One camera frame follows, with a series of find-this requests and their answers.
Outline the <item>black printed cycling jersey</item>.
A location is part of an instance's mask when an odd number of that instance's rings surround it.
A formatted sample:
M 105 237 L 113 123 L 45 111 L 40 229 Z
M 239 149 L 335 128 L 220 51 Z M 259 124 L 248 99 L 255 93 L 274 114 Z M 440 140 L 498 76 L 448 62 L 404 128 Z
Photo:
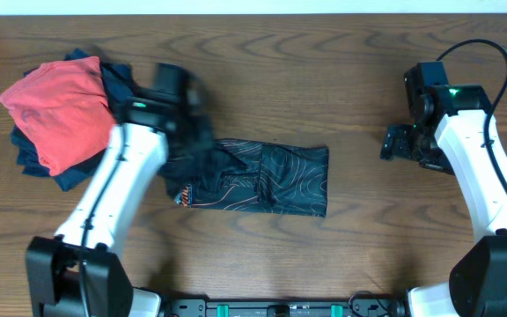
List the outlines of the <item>black printed cycling jersey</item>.
M 180 206 L 324 217 L 329 149 L 215 139 L 189 158 L 169 158 L 158 175 Z

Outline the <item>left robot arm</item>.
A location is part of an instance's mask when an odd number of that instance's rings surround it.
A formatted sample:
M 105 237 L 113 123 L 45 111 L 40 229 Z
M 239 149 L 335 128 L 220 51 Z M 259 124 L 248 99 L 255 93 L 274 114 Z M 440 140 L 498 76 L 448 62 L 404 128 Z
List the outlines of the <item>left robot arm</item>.
M 35 316 L 158 316 L 162 298 L 121 264 L 129 228 L 169 159 L 211 146 L 201 83 L 141 88 L 116 123 L 84 196 L 53 238 L 34 237 L 26 272 Z

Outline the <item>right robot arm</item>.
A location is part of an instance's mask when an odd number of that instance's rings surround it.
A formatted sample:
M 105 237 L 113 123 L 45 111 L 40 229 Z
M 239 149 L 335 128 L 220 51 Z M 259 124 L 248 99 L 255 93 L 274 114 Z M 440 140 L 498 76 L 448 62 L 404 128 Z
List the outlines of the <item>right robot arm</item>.
M 450 85 L 441 62 L 404 75 L 412 125 L 386 132 L 380 157 L 456 177 L 474 246 L 447 281 L 408 291 L 408 316 L 507 316 L 507 156 L 479 85 Z

